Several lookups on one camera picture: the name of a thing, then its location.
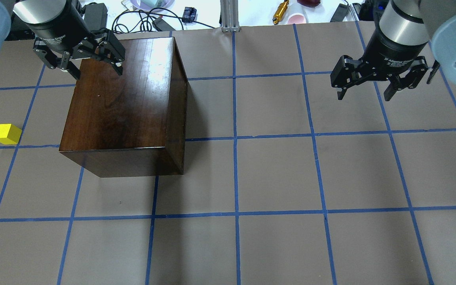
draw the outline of gold tool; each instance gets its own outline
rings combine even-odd
[[[288,9],[289,2],[289,0],[284,0],[284,2],[279,4],[277,11],[275,12],[274,17],[272,18],[272,22],[274,23],[274,25],[277,25],[282,20],[284,13],[286,13],[286,10]]]

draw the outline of electronic device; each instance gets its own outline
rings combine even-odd
[[[183,23],[192,23],[196,19],[197,10],[193,7],[184,8],[184,13],[182,15]]]
[[[333,13],[332,19],[330,22],[342,22],[344,20],[344,17],[348,14],[348,11],[350,10],[348,5],[344,4],[339,4],[335,12]]]
[[[355,8],[356,14],[359,15],[360,14],[360,9],[362,9],[362,5],[360,3],[353,3],[351,5],[353,5],[353,8]]]
[[[152,21],[152,26],[156,31],[171,31],[175,30],[172,26],[170,26],[163,18],[157,18]]]

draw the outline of table surface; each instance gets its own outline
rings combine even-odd
[[[0,144],[0,284],[456,284],[456,86],[439,72],[338,101],[329,73],[373,29],[173,32],[192,95],[171,177],[100,179],[61,155],[75,81],[4,43],[0,123],[23,135]]]

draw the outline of yellow cube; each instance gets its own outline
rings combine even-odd
[[[0,143],[18,144],[22,130],[12,124],[0,124]]]

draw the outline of white table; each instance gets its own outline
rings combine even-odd
[[[91,2],[105,3],[108,7],[108,26],[112,26],[112,22],[123,11],[125,7],[121,5],[120,0],[80,0],[85,5]],[[277,6],[282,0],[239,0],[239,24],[240,26],[270,26],[272,23],[272,16],[274,15]],[[348,0],[348,2],[362,2],[362,0]],[[296,0],[290,0],[290,5],[296,5]],[[309,23],[324,23],[330,22],[335,9],[339,4],[345,4],[343,0],[322,0],[322,3],[315,8],[304,7],[306,16]],[[194,7],[197,9],[198,14],[196,20],[213,27],[219,27],[219,15],[221,12],[221,5],[219,0],[175,0],[174,3],[168,7],[174,11],[179,17],[182,16],[184,7]],[[174,18],[165,18],[166,22],[174,29],[181,29],[179,20]],[[139,21],[136,14],[123,15],[119,21],[121,24],[127,25],[130,29],[134,27]],[[344,18],[344,21],[353,21],[350,13]],[[185,24],[184,29],[208,29],[200,24]]]

